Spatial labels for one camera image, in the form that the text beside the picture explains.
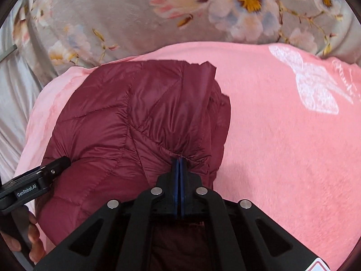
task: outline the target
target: red down jacket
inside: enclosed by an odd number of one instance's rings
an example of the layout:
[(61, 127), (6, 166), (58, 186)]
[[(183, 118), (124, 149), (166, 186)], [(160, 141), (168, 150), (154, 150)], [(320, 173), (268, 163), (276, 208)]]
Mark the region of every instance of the red down jacket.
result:
[(73, 93), (55, 125), (43, 165), (72, 164), (36, 202), (56, 245), (111, 199), (135, 199), (183, 156), (212, 187), (223, 158), (231, 106), (209, 62), (102, 65)]

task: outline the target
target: metal screw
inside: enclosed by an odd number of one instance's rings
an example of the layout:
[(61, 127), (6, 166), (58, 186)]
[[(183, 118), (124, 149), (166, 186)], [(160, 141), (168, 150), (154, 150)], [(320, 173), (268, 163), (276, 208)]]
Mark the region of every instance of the metal screw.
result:
[(160, 187), (153, 187), (150, 192), (153, 194), (153, 195), (160, 195), (163, 190), (160, 188)]
[(205, 187), (198, 187), (196, 189), (196, 193), (198, 195), (205, 195), (208, 192), (208, 189), (206, 189)]
[(107, 204), (108, 208), (115, 209), (119, 206), (119, 202), (117, 200), (111, 200)]
[(249, 200), (242, 200), (239, 204), (244, 209), (249, 209), (250, 207), (252, 207), (252, 203)]

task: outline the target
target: pink blanket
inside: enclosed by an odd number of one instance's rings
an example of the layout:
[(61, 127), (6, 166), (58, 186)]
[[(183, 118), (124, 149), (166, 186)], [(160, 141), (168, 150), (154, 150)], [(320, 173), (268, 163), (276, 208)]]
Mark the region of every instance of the pink blanket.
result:
[[(125, 60), (149, 59), (217, 67), (232, 112), (215, 190), (251, 200), (337, 270), (361, 236), (361, 69), (283, 44), (194, 42)], [(17, 175), (41, 163), (58, 115), (92, 70), (71, 68), (41, 92)]]

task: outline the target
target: finger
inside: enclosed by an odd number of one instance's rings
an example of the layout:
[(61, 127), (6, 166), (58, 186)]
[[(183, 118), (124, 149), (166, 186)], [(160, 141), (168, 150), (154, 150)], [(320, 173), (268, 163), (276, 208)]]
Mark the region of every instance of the finger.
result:
[(29, 211), (29, 221), (30, 223), (32, 224), (36, 224), (37, 223), (37, 219), (36, 217), (34, 216), (34, 214), (32, 212)]
[(28, 238), (31, 243), (36, 243), (40, 238), (39, 229), (34, 224), (29, 225)]
[(10, 235), (1, 232), (2, 238), (4, 239), (6, 245), (8, 246), (8, 248), (12, 251), (12, 252), (20, 252), (21, 251), (21, 245), (20, 243), (12, 238)]
[(46, 255), (44, 250), (44, 245), (41, 240), (36, 241), (32, 244), (31, 251), (29, 253), (29, 258), (34, 263), (39, 262)]

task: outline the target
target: floral pillow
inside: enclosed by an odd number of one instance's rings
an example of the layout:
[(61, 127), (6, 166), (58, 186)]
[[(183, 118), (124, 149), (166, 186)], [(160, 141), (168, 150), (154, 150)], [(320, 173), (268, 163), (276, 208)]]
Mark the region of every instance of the floral pillow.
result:
[(345, 0), (23, 0), (13, 39), (46, 84), (73, 65), (187, 41), (283, 42), (353, 63), (360, 30)]

